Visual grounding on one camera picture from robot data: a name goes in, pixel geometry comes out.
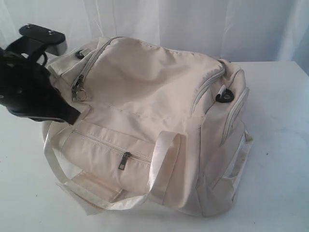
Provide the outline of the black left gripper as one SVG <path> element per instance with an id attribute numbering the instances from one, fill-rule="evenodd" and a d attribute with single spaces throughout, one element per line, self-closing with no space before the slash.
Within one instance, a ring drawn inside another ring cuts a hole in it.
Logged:
<path id="1" fill-rule="evenodd" d="M 51 46 L 16 40 L 0 50 L 0 103 L 17 117 L 73 125 L 81 113 L 52 87 L 45 67 Z"/>

